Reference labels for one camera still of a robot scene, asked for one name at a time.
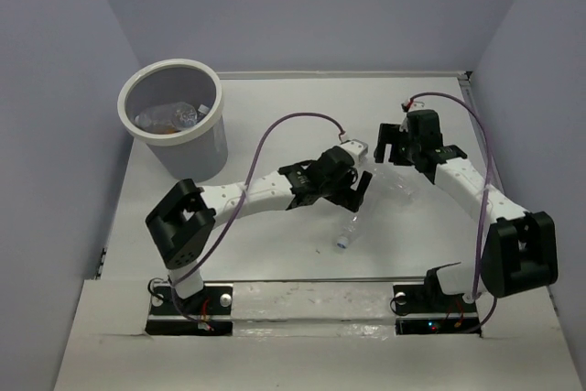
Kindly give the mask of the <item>crushed clear bottle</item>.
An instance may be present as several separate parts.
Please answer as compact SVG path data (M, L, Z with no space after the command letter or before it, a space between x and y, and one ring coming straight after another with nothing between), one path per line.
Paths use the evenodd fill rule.
M414 200L416 194L414 184L390 166L366 162L363 171L372 174L370 185L364 196L364 207L374 208L381 201L407 205Z

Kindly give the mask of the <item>long clear bottle blue cap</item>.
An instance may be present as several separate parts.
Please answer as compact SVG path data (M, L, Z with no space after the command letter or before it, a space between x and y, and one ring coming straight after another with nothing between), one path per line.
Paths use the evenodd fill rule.
M337 248L347 249L366 231L374 221L378 204L379 200L367 200L358 212L349 213L336 235L334 243Z

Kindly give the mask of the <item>red cap clear bottle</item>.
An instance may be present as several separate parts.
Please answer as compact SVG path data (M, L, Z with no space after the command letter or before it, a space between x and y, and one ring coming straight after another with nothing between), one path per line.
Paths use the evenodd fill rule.
M154 135L171 135L183 129L177 108L172 105L149 107L135 117L134 124Z

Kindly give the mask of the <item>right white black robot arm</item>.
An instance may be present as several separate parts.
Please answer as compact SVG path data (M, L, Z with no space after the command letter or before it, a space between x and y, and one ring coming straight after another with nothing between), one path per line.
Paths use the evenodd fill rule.
M501 299L555 284L553 219L508 199L459 147L444 144L439 119L433 110L417 110L400 124L382 124L374 151L377 163L423 174L478 223L473 261L431 268L421 289L423 303L443 310L455 296L472 303L484 293Z

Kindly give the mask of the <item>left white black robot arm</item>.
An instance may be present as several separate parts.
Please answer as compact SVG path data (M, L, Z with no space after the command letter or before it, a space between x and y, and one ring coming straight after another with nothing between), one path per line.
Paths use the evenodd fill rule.
M284 166L249 183L197 186L178 181L146 217L146 228L168 271L170 300L185 314L207 303L200 268L212 231L221 236L236 219L261 212L291 211L324 199L350 212L363 204L372 175L361 171L368 146L346 141L315 160Z

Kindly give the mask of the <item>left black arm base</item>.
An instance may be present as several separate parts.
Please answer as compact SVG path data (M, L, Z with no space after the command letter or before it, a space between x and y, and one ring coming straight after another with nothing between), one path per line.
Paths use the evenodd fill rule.
M147 284L150 304L145 332L151 336L222 337L233 334L233 285L205 284L189 299L173 297L163 278Z

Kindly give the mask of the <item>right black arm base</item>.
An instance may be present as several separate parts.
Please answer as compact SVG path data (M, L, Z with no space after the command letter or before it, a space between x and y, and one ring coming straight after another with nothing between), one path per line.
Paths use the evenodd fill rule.
M482 334L476 305L465 303L462 294L446 295L439 270L430 269L419 284L393 285L389 308L397 335Z

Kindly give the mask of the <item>white round plastic bin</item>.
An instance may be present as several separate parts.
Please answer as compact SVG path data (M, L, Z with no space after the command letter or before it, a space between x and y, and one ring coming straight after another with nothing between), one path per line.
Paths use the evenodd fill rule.
M152 134L136 125L148 108L187 103L206 112L193 127ZM152 63L131 76L118 94L117 112L125 130L143 142L175 179L205 181L225 166L228 146L222 119L225 100L218 74L189 59Z

